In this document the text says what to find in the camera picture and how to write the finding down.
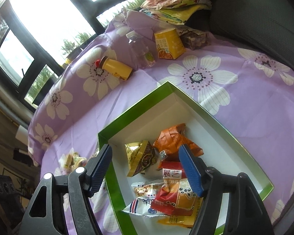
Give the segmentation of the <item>white blue cereal snack bag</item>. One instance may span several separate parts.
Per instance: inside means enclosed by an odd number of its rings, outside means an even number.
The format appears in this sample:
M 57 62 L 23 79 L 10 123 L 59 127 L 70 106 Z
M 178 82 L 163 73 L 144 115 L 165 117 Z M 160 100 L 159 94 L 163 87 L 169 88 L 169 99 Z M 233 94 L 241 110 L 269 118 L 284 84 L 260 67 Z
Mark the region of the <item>white blue cereal snack bag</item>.
M 160 180 L 132 183 L 131 187 L 135 194 L 135 198 L 122 211 L 124 213 L 145 216 L 148 218 L 165 216 L 164 213 L 151 207 L 151 204 L 162 185 L 163 182 Z

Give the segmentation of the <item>pale yellow wafer pack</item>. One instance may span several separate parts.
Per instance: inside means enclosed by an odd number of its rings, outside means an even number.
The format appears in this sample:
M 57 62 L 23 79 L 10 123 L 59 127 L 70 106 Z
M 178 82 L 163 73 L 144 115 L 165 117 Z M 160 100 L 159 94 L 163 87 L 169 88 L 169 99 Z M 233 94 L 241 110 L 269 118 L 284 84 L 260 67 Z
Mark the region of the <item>pale yellow wafer pack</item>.
M 87 164 L 87 158 L 80 156 L 78 152 L 63 154 L 59 159 L 61 174 L 69 174 L 78 167 L 84 167 Z

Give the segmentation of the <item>dark nut snack bag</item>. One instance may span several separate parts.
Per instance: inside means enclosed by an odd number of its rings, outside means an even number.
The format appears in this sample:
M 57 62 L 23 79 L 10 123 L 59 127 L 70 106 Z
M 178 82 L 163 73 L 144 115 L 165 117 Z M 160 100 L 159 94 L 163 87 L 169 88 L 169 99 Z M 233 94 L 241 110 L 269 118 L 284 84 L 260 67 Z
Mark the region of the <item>dark nut snack bag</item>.
M 205 31 L 184 29 L 179 31 L 179 37 L 184 47 L 190 50 L 197 50 L 210 45 L 209 34 Z

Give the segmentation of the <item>black window frame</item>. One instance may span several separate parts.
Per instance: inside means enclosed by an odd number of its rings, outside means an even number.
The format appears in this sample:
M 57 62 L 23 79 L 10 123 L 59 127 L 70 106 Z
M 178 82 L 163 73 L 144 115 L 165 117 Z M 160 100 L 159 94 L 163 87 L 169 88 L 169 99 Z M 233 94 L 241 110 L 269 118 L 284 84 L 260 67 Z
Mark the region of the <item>black window frame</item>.
M 143 0 L 0 0 L 0 83 L 33 111 L 123 7 Z

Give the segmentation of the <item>orange brown snack pack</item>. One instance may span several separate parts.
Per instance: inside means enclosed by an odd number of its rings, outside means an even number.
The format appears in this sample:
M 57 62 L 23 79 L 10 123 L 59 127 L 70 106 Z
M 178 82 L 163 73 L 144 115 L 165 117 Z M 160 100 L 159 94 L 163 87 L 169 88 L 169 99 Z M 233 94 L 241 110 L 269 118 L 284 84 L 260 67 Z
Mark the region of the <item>orange brown snack pack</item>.
M 186 124 L 178 124 L 161 131 L 153 146 L 158 149 L 160 163 L 158 169 L 162 169 L 164 162 L 179 162 L 179 148 L 186 144 L 194 156 L 204 154 L 203 149 L 185 136 Z

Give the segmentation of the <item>yellow orange snack pack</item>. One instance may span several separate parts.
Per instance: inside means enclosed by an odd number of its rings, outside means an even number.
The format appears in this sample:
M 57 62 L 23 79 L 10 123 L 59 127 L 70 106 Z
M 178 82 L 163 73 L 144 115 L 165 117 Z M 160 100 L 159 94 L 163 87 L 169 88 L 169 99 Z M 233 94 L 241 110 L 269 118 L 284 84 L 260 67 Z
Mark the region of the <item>yellow orange snack pack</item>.
M 190 216 L 177 216 L 172 215 L 158 220 L 157 222 L 162 225 L 177 225 L 183 228 L 192 228 L 195 220 L 198 216 L 199 210 L 202 206 L 203 198 L 198 198 L 196 202 L 196 208 L 193 210 Z

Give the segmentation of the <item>yellow bear bottle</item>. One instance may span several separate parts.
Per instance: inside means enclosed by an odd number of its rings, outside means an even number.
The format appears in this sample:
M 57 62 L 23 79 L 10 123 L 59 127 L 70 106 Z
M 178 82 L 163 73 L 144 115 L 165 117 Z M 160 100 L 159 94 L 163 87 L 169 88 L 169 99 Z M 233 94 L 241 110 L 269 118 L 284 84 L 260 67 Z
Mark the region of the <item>yellow bear bottle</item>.
M 112 76 L 124 81 L 130 77 L 133 71 L 133 69 L 128 65 L 117 60 L 113 60 L 108 56 L 104 56 L 102 59 L 96 60 L 95 65 L 97 68 L 103 69 Z

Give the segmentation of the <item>small orange juice carton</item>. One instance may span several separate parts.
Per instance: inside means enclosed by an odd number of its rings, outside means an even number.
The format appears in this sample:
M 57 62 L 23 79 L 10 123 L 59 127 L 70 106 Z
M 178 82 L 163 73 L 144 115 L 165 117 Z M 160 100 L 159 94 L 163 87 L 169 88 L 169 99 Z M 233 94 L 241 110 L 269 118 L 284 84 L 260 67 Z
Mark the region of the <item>small orange juice carton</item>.
M 175 28 L 154 33 L 158 57 L 164 60 L 175 60 L 186 52 L 181 38 Z

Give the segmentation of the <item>purple floral bedsheet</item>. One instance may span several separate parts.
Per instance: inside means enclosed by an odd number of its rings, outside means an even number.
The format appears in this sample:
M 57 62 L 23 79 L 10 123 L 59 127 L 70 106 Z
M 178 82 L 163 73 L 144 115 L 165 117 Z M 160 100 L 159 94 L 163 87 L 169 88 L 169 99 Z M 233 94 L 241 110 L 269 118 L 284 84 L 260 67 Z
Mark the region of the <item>purple floral bedsheet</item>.
M 169 81 L 179 87 L 252 154 L 274 184 L 265 206 L 271 221 L 278 221 L 294 194 L 294 72 L 216 38 L 154 67 L 157 86 Z

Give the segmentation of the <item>red bubble tea snack pack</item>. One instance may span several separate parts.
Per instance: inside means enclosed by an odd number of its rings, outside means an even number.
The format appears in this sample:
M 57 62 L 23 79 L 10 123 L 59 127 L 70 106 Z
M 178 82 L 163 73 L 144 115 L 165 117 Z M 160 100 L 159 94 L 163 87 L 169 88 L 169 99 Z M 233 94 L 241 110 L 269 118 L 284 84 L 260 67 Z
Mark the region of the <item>red bubble tea snack pack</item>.
M 163 185 L 151 203 L 151 208 L 166 215 L 190 216 L 198 199 L 189 184 L 180 162 L 161 163 Z

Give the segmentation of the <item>clear plastic water bottle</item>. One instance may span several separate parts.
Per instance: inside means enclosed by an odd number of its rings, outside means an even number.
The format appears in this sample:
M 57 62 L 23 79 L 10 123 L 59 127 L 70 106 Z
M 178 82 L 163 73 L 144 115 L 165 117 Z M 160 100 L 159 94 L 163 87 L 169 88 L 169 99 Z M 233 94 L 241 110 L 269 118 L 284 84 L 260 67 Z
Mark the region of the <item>clear plastic water bottle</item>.
M 155 64 L 155 59 L 144 38 L 135 31 L 127 33 L 126 38 L 136 67 L 138 69 L 152 67 Z

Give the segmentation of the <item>green cardboard box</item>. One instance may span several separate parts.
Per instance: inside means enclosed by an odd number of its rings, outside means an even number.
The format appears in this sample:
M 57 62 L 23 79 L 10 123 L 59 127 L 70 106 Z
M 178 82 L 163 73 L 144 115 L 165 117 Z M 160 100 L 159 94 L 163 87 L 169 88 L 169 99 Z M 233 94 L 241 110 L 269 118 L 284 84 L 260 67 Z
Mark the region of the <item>green cardboard box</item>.
M 273 184 L 208 111 L 167 82 L 98 134 L 122 234 L 273 234 Z

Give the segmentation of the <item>purple floral pillow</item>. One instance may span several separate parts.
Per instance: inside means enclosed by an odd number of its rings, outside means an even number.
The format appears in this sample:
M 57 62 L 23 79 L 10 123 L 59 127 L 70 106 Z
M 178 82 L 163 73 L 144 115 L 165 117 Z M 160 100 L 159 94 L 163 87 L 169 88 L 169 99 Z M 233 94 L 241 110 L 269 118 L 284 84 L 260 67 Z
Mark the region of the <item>purple floral pillow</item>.
M 28 154 L 37 167 L 52 171 L 70 150 L 83 157 L 98 147 L 98 133 L 157 86 L 155 67 L 139 69 L 126 38 L 135 31 L 155 52 L 153 34 L 164 23 L 144 13 L 123 10 L 57 79 L 38 106 L 28 128 Z M 126 81 L 97 68 L 104 56 L 133 69 Z

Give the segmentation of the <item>dark grey chair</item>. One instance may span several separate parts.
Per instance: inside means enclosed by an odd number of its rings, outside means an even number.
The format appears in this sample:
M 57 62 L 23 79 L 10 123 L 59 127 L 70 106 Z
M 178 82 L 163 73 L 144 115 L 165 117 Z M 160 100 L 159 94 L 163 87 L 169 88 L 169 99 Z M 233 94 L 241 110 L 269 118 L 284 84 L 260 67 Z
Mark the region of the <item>dark grey chair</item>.
M 263 51 L 294 71 L 294 0 L 215 0 L 186 24 Z

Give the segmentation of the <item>gold green snack pack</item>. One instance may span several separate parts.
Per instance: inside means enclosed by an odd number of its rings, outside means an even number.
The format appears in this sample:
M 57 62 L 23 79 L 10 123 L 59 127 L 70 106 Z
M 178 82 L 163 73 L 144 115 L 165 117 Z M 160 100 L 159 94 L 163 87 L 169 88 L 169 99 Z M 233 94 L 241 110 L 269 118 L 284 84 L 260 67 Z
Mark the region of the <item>gold green snack pack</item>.
M 128 161 L 128 177 L 137 174 L 145 174 L 146 170 L 156 164 L 158 149 L 148 140 L 142 142 L 132 142 L 125 144 L 125 150 Z

